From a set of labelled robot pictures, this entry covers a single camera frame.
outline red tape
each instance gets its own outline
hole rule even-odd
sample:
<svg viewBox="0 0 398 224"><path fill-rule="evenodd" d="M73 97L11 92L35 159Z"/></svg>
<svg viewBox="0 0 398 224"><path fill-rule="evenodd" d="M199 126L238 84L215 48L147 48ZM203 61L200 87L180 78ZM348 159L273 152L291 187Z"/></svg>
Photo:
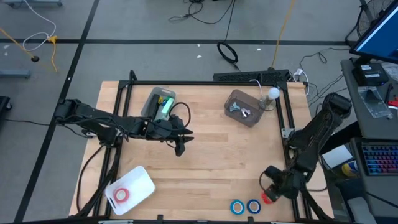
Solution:
<svg viewBox="0 0 398 224"><path fill-rule="evenodd" d="M266 195L266 193L261 193L261 198L264 201L264 203L270 205L272 203L274 203L271 199L269 199L269 197Z"/></svg>
<svg viewBox="0 0 398 224"><path fill-rule="evenodd" d="M113 194L113 198L117 203L123 203L129 200L129 197L130 197L129 190L125 188L117 189Z"/></svg>

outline wooden tabletop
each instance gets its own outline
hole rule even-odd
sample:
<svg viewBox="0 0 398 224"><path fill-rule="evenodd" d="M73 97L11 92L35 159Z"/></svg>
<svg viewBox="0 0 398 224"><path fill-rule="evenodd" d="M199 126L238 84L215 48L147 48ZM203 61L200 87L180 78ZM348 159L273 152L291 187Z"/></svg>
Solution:
<svg viewBox="0 0 398 224"><path fill-rule="evenodd" d="M118 82L103 82L97 108L112 113ZM129 108L130 116L140 116L152 85L134 85ZM224 103L234 89L260 97L257 86L161 86L177 94L176 101L186 102L191 108L191 129L195 139L186 143L186 151L176 157L174 150L164 143L130 139L123 143L118 177L137 166L144 166L155 183L155 192L123 216L112 213L111 218L156 219L163 214L165 220L294 220L291 201L282 197L272 205L261 200L259 176L269 165L285 167L277 110L266 111L252 128L238 123L224 114ZM296 128L303 128L310 120L304 86L288 83L289 97ZM284 121L288 128L283 95L280 96ZM187 109L177 106L173 113L187 120ZM88 140L82 165L99 148L97 139ZM90 199L98 186L104 150L87 166L81 183L80 206ZM263 178L264 186L271 180ZM322 168L318 165L309 189L326 186ZM314 199L329 216L333 216L328 191L312 192ZM233 215L229 206L234 199L245 203L250 199L261 202L259 214ZM106 200L102 199L102 211ZM300 216L304 217L301 197L298 198ZM70 208L75 214L76 193Z"/></svg>

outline keyboard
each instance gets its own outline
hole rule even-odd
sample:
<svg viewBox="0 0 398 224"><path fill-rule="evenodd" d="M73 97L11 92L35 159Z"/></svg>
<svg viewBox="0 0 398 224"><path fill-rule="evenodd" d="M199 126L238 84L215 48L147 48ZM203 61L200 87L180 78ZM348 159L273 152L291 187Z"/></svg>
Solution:
<svg viewBox="0 0 398 224"><path fill-rule="evenodd" d="M398 175L398 143L363 142L368 175Z"/></svg>
<svg viewBox="0 0 398 224"><path fill-rule="evenodd" d="M255 79L262 84L274 84L275 82L286 82L286 77L288 75L288 70L215 73L213 75L213 80L221 82L249 82Z"/></svg>

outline white light bulb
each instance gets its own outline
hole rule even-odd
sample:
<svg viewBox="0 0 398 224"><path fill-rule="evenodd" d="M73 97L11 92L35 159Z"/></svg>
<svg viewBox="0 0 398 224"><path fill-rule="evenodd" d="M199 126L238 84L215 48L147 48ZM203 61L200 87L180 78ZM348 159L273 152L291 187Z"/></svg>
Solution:
<svg viewBox="0 0 398 224"><path fill-rule="evenodd" d="M279 90L276 87L272 87L268 91L268 98L274 100L279 97Z"/></svg>

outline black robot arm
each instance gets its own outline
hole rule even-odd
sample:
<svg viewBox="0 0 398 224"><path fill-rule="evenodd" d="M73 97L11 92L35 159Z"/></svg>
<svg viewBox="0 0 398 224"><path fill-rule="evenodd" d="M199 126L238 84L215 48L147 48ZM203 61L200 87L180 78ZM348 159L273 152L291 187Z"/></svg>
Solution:
<svg viewBox="0 0 398 224"><path fill-rule="evenodd" d="M322 110L311 122L302 130L290 133L285 146L294 152L294 156L289 160L287 168L281 171L274 166L269 166L263 172L273 180L271 186L267 189L263 188L269 200L275 202L280 196L293 199L301 192L320 220L331 219L312 198L306 188L306 183L315 172L320 149L350 113L350 100L339 94L330 93L325 97Z"/></svg>
<svg viewBox="0 0 398 224"><path fill-rule="evenodd" d="M154 103L150 110L157 111L157 105ZM79 100L63 100L57 105L54 117L57 124L81 126L84 133L95 134L99 143L108 147L116 147L120 136L127 141L128 138L170 141L175 142L175 155L181 156L185 151L184 144L193 139L193 137L185 136L193 132L185 128L182 120L176 115L170 116L168 121L154 121L153 116L120 117L92 108Z"/></svg>

